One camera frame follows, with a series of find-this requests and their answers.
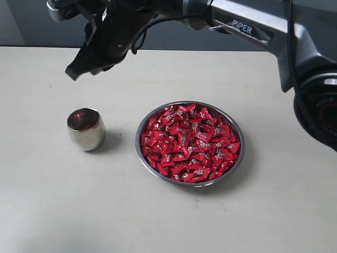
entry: candy wrapper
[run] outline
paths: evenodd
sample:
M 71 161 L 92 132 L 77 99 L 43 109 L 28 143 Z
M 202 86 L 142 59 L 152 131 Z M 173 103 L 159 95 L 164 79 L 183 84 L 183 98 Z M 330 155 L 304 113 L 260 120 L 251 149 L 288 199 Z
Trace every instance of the candy wrapper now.
M 148 120 L 143 155 L 160 174 L 175 181 L 216 179 L 236 163 L 241 143 L 223 119 L 206 107 L 171 105 Z

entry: white table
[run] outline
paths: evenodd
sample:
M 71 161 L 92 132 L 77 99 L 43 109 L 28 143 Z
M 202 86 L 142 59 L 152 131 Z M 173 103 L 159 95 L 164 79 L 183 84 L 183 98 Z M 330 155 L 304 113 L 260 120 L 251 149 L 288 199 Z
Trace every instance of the white table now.
M 337 252 L 337 155 L 297 123 L 276 59 L 255 52 L 141 51 L 73 82 L 76 49 L 0 48 L 0 252 Z M 196 100 L 246 138 L 223 183 L 184 189 L 140 163 L 150 110 Z M 68 136 L 75 109 L 100 111 L 104 146 Z

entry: bowl rim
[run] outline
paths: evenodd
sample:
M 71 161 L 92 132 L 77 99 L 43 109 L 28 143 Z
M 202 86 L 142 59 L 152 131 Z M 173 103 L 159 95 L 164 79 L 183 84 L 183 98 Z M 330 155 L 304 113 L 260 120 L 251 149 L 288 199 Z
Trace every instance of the bowl rim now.
M 142 152 L 142 148 L 141 148 L 141 132 L 142 132 L 142 128 L 144 127 L 144 124 L 148 121 L 148 119 L 154 114 L 156 113 L 157 111 L 160 111 L 161 109 L 164 109 L 165 107 L 168 107 L 170 105 L 173 105 L 173 104 L 197 104 L 197 105 L 200 105 L 200 106 L 206 106 L 206 107 L 209 107 L 209 108 L 212 108 L 216 111 L 218 111 L 220 114 L 222 114 L 223 116 L 225 116 L 232 124 L 233 126 L 236 128 L 238 134 L 239 134 L 239 138 L 240 138 L 240 141 L 241 141 L 241 149 L 240 149 L 240 154 L 239 154 L 239 157 L 236 161 L 236 163 L 234 164 L 234 166 L 228 170 L 224 175 L 216 178 L 216 179 L 213 179 L 211 181 L 206 181 L 206 182 L 200 182 L 200 183 L 188 183 L 188 182 L 179 182 L 179 181 L 175 181 L 175 180 L 172 180 L 171 178 L 167 178 L 166 176 L 160 174 L 159 172 L 157 172 L 155 169 L 153 169 L 149 163 L 145 160 L 145 157 L 143 156 L 143 152 Z M 243 136 L 243 133 L 239 127 L 239 125 L 233 120 L 233 118 L 231 116 L 229 116 L 227 113 L 225 113 L 224 111 L 222 111 L 221 109 L 213 106 L 213 105 L 210 105 L 210 104 L 206 104 L 206 103 L 203 103 L 203 102 L 198 102 L 198 101 L 176 101 L 176 102 L 171 102 L 171 103 L 167 103 L 167 104 L 164 104 L 162 106 L 159 106 L 158 108 L 152 110 L 141 122 L 141 124 L 139 125 L 138 129 L 137 129 L 137 132 L 136 132 L 136 151 L 137 151 L 137 154 L 139 156 L 139 159 L 140 161 L 142 162 L 142 164 L 148 169 L 149 172 L 151 172 L 153 175 L 155 175 L 156 177 L 166 181 L 166 182 L 170 182 L 170 183 L 173 183 L 173 184 L 177 184 L 179 186 L 187 186 L 187 187 L 204 187 L 204 186 L 210 186 L 212 184 L 215 184 L 215 183 L 218 183 L 220 181 L 222 181 L 223 179 L 225 179 L 226 177 L 230 176 L 240 165 L 240 163 L 242 162 L 243 160 L 243 157 L 244 157 L 244 153 L 245 153 L 245 141 L 244 141 L 244 136 Z

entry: red candy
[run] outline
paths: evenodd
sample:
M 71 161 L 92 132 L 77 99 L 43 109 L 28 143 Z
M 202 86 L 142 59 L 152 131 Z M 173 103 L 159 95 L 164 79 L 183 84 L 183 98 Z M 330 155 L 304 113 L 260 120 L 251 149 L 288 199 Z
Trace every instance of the red candy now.
M 150 118 L 141 145 L 149 165 L 160 174 L 199 183 L 227 173 L 239 157 L 241 143 L 221 118 L 191 104 L 171 105 Z

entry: black cable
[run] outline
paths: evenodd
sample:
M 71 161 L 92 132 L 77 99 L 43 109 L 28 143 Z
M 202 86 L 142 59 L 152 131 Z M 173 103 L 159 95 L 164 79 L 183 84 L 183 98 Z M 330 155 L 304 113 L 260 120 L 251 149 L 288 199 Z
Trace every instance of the black cable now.
M 329 146 L 333 150 L 337 152 L 337 147 L 333 147 L 334 145 L 331 143 L 331 140 L 326 136 L 325 133 L 321 131 L 316 122 L 311 117 L 311 114 L 308 112 L 308 109 L 304 103 L 302 93 L 300 91 L 299 83 L 297 81 L 296 74 L 296 64 L 295 64 L 295 48 L 296 48 L 296 40 L 295 31 L 294 31 L 294 16 L 293 16 L 293 0 L 283 0 L 288 2 L 288 36 L 287 36 L 287 52 L 288 52 L 288 64 L 289 64 L 289 73 L 290 78 L 292 79 L 292 83 L 294 86 L 295 97 L 298 100 L 299 106 L 302 109 L 305 119 L 308 121 L 309 125 L 312 127 L 314 132 L 317 134 L 318 139 L 322 141 L 325 145 Z
M 150 29 L 152 26 L 159 24 L 159 23 L 163 23 L 166 21 L 179 21 L 179 20 L 184 20 L 186 18 L 205 18 L 204 15 L 201 14 L 188 14 L 188 15 L 183 15 L 183 16 L 179 16 L 179 17 L 163 17 L 163 18 L 158 18 L 155 21 L 152 21 L 151 23 L 145 25 L 135 36 L 135 39 L 133 40 L 132 44 L 131 44 L 131 51 L 133 54 L 137 54 L 137 51 L 143 46 L 144 42 L 145 42 L 145 38 L 147 35 L 147 30 Z M 140 43 L 140 45 L 138 47 L 136 47 L 136 42 L 139 40 L 139 38 L 143 36 L 142 41 Z

